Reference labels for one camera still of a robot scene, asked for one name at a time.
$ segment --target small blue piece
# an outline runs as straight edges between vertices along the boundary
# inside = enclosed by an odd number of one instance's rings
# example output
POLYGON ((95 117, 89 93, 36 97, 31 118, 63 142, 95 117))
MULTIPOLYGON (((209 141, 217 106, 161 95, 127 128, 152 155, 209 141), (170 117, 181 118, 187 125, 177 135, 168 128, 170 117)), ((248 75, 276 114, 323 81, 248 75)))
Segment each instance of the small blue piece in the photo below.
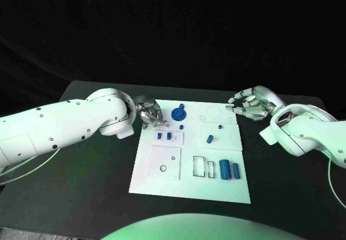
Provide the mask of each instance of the small blue piece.
POLYGON ((173 111, 171 111, 171 118, 176 121, 184 120, 184 118, 186 118, 186 111, 184 111, 184 105, 183 104, 178 105, 178 108, 173 109, 173 111))
POLYGON ((206 139, 206 142, 210 144, 212 143, 212 140, 213 140, 213 135, 209 135, 207 139, 206 139))
POLYGON ((232 169, 233 169, 233 177, 235 177, 235 179, 240 179, 240 177, 239 177, 239 170, 238 170, 238 164, 236 163, 232 164, 232 169))
POLYGON ((229 180, 232 178, 229 161, 226 159, 223 159, 223 160, 219 160, 217 163, 219 163, 220 179, 222 180, 229 180))

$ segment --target black tabletop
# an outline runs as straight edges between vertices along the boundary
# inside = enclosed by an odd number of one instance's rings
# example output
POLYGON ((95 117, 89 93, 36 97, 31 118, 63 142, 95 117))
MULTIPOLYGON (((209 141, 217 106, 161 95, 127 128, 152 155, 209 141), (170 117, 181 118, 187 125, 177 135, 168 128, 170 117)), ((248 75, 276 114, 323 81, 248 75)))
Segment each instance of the black tabletop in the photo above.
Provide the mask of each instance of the black tabletop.
MULTIPOLYGON (((226 103, 233 92, 75 81, 60 101, 85 99, 102 88, 129 96, 226 103)), ((287 103, 324 108, 317 97, 281 95, 287 103)), ((269 118, 253 122, 238 117, 251 204, 128 193, 141 121, 134 135, 118 139, 99 132, 60 149, 52 161, 8 183, 0 195, 0 226, 79 238, 99 239, 147 218, 202 213, 242 218, 274 226, 307 239, 346 237, 346 209, 327 182, 327 157, 315 150, 294 157, 259 136, 269 118)), ((17 175, 52 155, 39 156, 17 175)), ((346 170, 331 165, 331 182, 346 201, 346 170)))

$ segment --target blue battery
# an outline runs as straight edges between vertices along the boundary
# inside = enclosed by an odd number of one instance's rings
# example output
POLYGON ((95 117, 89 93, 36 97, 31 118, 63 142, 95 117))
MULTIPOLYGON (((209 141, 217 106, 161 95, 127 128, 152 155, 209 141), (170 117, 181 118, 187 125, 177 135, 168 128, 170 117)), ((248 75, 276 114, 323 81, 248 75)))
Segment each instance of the blue battery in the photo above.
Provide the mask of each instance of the blue battery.
POLYGON ((213 140, 213 135, 209 135, 207 139, 206 139, 206 142, 210 144, 212 143, 212 140, 213 140))
POLYGON ((232 169, 233 169, 233 177, 235 177, 235 179, 240 179, 239 170, 238 170, 238 164, 236 163, 232 164, 232 169))
POLYGON ((229 167, 229 161, 226 159, 219 160, 219 173, 220 173, 220 179, 227 180, 232 178, 230 175, 230 167, 229 167))

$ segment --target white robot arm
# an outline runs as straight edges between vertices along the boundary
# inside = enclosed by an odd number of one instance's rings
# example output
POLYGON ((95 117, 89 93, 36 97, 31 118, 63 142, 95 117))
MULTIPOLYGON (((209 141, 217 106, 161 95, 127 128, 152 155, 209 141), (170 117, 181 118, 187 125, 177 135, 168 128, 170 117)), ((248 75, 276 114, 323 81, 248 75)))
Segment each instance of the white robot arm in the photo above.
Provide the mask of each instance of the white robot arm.
POLYGON ((315 149, 336 165, 346 168, 346 121, 313 105, 285 105, 275 93, 263 86, 240 91, 227 101, 226 109, 252 120, 272 115, 269 126, 259 132, 269 145, 276 142, 294 156, 315 149), (246 97, 242 107, 232 104, 246 97))
POLYGON ((86 100, 67 100, 0 118, 0 168, 86 140, 96 130, 118 139, 134 134, 135 115, 148 124, 167 125, 155 100, 137 102, 114 88, 86 100))

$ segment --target cable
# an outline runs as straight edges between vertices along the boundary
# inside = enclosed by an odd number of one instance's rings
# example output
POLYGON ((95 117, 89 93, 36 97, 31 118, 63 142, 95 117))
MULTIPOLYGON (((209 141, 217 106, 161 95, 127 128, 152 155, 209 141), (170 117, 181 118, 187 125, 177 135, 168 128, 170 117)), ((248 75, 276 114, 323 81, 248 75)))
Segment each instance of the cable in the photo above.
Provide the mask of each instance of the cable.
POLYGON ((337 201, 340 202, 340 204, 343 205, 343 207, 346 208, 341 200, 340 200, 338 197, 337 197, 336 191, 334 191, 334 189, 333 189, 331 181, 330 181, 330 162, 331 162, 331 160, 328 159, 328 164, 327 164, 327 181, 328 181, 328 185, 330 185, 330 188, 331 188, 333 195, 334 195, 337 201))
POLYGON ((16 170, 20 166, 23 166, 24 164, 27 164, 34 158, 36 158, 36 156, 33 156, 31 158, 29 158, 24 162, 21 162, 21 163, 20 163, 14 168, 11 168, 8 171, 3 172, 3 173, 0 174, 0 177, 1 177, 3 175, 5 175, 7 173, 10 173, 13 170, 16 170))
POLYGON ((50 156, 50 158, 30 171, 27 172, 26 174, 23 174, 21 176, 16 177, 14 179, 8 180, 8 181, 4 181, 0 183, 0 186, 16 181, 17 179, 23 178, 26 175, 29 175, 31 172, 34 172, 47 162, 49 160, 53 158, 53 156, 56 155, 56 153, 59 152, 60 149, 56 150, 56 152, 53 153, 53 155, 50 156))

